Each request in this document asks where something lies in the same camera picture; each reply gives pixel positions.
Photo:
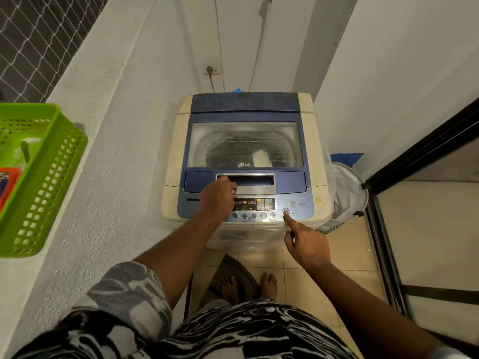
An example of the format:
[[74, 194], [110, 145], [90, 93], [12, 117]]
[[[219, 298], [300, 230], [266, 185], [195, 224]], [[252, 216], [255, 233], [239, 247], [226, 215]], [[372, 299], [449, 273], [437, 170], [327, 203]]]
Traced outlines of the black and white patterned shirt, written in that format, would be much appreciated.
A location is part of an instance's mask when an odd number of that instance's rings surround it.
[[319, 319], [272, 300], [209, 309], [173, 333], [171, 320], [156, 274], [124, 262], [12, 359], [356, 359]]

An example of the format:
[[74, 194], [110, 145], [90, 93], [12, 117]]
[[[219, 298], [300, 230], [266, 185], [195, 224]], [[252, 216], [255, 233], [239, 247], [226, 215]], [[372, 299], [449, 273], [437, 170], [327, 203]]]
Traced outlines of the blue plastic tub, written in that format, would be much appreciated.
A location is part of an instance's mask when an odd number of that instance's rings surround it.
[[335, 163], [341, 163], [352, 168], [363, 155], [364, 153], [331, 154], [331, 161]]

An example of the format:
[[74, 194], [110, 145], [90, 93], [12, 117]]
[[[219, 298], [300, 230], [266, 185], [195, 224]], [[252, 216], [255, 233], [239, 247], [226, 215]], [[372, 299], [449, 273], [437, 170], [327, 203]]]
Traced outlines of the person's left hand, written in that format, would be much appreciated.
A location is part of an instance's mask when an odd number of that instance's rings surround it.
[[200, 212], [217, 223], [222, 223], [234, 209], [234, 195], [219, 192], [217, 180], [208, 184], [200, 193]]

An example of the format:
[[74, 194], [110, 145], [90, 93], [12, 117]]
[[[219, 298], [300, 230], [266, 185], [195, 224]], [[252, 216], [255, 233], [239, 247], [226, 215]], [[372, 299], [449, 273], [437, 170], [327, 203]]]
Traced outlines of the person's right foot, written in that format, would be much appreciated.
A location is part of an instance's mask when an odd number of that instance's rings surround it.
[[278, 283], [274, 274], [264, 273], [261, 277], [260, 299], [276, 300], [278, 293]]

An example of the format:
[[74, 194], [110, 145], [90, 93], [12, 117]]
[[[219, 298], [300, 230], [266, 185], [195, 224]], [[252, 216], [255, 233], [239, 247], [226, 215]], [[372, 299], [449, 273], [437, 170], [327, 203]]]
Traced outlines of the person's right forearm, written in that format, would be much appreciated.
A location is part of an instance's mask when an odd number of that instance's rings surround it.
[[307, 263], [303, 268], [331, 301], [365, 359], [432, 359], [449, 351], [331, 262]]

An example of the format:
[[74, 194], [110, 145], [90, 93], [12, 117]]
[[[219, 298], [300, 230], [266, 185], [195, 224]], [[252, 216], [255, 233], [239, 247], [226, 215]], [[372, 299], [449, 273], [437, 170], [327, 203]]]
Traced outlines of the person's foot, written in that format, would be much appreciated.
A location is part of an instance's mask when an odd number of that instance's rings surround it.
[[278, 283], [274, 274], [264, 273], [261, 277], [260, 299], [276, 300], [278, 293]]
[[239, 289], [236, 277], [229, 276], [221, 280], [220, 292], [222, 299], [231, 304], [239, 302]]

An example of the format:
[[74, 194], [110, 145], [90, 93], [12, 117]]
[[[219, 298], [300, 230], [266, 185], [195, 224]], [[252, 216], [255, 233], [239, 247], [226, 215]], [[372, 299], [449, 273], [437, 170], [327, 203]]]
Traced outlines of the green plastic basket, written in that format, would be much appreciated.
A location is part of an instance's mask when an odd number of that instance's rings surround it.
[[0, 213], [0, 258], [41, 251], [87, 142], [56, 104], [0, 103], [0, 168], [21, 169]]

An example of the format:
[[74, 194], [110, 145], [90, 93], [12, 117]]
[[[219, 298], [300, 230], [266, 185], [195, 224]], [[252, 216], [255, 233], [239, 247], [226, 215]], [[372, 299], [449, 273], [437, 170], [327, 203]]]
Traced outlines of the white laundry bag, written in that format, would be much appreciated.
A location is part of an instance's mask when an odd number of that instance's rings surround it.
[[332, 162], [332, 173], [336, 182], [336, 192], [332, 196], [332, 217], [316, 229], [324, 235], [354, 218], [363, 217], [369, 200], [366, 183], [351, 167]]

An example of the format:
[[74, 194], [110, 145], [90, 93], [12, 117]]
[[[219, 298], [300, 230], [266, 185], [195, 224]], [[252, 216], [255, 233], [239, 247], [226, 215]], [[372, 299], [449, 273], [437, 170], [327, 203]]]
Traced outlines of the dark floor mat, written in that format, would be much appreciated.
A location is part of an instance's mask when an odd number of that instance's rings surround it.
[[217, 270], [208, 281], [208, 286], [199, 301], [202, 308], [213, 300], [222, 298], [221, 282], [224, 278], [235, 277], [238, 288], [238, 302], [245, 302], [259, 297], [260, 285], [249, 271], [237, 260], [224, 254]]

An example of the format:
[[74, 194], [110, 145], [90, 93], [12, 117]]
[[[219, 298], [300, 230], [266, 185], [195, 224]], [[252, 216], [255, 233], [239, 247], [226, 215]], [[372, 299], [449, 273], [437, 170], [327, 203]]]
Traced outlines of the black framed sliding glass door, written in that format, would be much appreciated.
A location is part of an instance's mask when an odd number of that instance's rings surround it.
[[479, 359], [479, 97], [366, 184], [387, 300]]

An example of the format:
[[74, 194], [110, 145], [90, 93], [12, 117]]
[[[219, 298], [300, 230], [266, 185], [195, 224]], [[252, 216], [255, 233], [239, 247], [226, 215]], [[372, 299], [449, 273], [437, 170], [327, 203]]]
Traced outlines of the person's right hand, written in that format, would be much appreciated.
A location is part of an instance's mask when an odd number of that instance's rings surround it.
[[327, 237], [320, 232], [298, 223], [288, 213], [284, 213], [288, 230], [295, 233], [295, 261], [308, 273], [319, 272], [331, 266], [330, 246]]

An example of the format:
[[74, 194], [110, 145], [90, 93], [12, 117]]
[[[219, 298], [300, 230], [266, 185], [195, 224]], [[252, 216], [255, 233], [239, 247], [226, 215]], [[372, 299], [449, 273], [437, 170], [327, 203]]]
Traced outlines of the blue washing machine lid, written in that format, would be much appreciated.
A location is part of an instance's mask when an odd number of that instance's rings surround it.
[[[180, 187], [200, 193], [217, 175], [239, 186], [275, 186], [276, 194], [311, 187], [298, 94], [206, 93], [192, 98]], [[266, 150], [272, 168], [255, 168]]]

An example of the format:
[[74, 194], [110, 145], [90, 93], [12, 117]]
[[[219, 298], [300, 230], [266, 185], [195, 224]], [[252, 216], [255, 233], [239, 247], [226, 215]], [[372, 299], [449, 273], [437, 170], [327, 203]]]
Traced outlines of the person's left foot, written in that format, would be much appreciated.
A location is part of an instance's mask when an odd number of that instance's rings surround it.
[[229, 276], [221, 280], [220, 292], [222, 299], [231, 304], [239, 302], [239, 289], [236, 277]]

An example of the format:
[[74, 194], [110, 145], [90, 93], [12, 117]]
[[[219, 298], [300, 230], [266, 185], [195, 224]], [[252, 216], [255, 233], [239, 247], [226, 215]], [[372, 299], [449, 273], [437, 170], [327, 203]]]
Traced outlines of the orange box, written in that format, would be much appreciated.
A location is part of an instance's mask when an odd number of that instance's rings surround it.
[[0, 168], [0, 213], [9, 199], [20, 175], [20, 168]]

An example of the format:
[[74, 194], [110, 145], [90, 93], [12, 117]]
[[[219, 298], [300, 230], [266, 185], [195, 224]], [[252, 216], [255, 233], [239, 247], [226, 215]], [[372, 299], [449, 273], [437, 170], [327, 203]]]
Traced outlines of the white window net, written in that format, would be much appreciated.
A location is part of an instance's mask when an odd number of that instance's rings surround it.
[[46, 102], [109, 0], [0, 0], [0, 102]]

